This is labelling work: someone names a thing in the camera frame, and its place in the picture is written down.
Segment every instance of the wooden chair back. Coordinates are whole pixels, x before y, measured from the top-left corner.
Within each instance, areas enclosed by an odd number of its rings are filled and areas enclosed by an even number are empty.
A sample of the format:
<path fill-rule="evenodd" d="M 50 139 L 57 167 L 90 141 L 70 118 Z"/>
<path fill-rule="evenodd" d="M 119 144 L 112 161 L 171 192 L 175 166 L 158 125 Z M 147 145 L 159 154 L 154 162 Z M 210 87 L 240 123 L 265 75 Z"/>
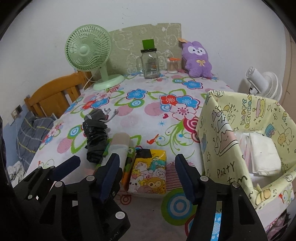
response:
<path fill-rule="evenodd" d="M 91 77 L 90 72 L 85 74 L 88 78 Z M 83 87 L 87 82 L 85 74 L 84 72 L 73 73 L 46 83 L 30 98 L 25 98 L 24 101 L 28 109 L 39 117 L 51 116 L 54 113 L 56 117 L 60 118 L 70 106 L 64 91 L 74 102 L 80 96 L 78 85 L 81 84 Z"/>

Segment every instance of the fan base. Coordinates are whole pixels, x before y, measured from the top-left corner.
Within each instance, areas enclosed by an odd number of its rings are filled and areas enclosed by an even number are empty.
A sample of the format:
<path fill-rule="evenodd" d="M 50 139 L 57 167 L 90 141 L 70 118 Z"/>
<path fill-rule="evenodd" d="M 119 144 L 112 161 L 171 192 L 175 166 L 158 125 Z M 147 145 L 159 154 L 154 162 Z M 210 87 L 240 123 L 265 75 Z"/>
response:
<path fill-rule="evenodd" d="M 96 91 L 105 90 L 120 84 L 125 79 L 121 74 L 113 74 L 113 75 L 109 75 L 108 77 L 109 77 L 109 80 L 107 81 L 103 81 L 102 79 L 100 79 L 97 82 L 95 82 L 93 89 Z"/>

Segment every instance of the white fan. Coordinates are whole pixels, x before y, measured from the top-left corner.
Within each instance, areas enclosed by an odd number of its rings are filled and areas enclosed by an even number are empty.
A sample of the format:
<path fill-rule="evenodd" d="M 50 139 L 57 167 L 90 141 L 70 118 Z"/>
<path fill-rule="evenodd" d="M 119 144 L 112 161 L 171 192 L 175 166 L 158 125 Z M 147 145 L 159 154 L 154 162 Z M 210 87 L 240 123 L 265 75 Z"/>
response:
<path fill-rule="evenodd" d="M 246 72 L 246 78 L 251 84 L 251 94 L 277 101 L 280 100 L 282 86 L 275 73 L 264 72 L 260 74 L 256 68 L 250 67 Z"/>

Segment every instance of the purple plush toy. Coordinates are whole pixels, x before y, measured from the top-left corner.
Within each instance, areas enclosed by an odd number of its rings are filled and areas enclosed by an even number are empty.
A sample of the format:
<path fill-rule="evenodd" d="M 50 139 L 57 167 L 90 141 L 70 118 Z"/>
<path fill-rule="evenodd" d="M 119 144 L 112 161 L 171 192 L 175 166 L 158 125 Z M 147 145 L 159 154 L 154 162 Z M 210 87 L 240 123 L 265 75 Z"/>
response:
<path fill-rule="evenodd" d="M 189 71 L 190 77 L 211 78 L 213 76 L 207 51 L 201 43 L 197 41 L 183 43 L 182 57 L 186 61 L 185 69 Z"/>

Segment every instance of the folded white tissue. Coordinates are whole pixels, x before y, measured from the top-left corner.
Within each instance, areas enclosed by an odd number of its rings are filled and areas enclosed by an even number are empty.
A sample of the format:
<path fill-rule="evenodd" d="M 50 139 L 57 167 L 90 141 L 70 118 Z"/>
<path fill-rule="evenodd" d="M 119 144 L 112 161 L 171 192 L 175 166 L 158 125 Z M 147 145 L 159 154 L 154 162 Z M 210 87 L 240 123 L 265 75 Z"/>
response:
<path fill-rule="evenodd" d="M 271 138 L 250 133 L 253 173 L 273 176 L 281 171 L 281 159 Z"/>

